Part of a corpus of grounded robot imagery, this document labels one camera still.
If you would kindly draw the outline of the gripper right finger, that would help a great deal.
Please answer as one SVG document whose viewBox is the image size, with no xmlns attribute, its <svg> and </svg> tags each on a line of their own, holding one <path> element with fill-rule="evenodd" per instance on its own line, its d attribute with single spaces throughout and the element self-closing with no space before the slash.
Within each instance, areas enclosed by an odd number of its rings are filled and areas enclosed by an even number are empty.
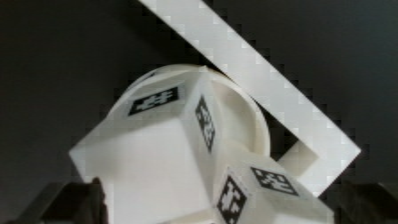
<svg viewBox="0 0 398 224">
<path fill-rule="evenodd" d="M 398 224 L 398 182 L 342 181 L 326 190 L 333 224 Z"/>
</svg>

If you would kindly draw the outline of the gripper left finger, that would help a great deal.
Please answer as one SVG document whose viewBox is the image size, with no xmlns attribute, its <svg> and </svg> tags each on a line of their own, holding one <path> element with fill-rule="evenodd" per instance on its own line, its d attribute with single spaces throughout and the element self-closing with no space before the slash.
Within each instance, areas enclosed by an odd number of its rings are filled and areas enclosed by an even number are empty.
<svg viewBox="0 0 398 224">
<path fill-rule="evenodd" d="M 49 183 L 10 224 L 110 224 L 101 180 Z"/>
</svg>

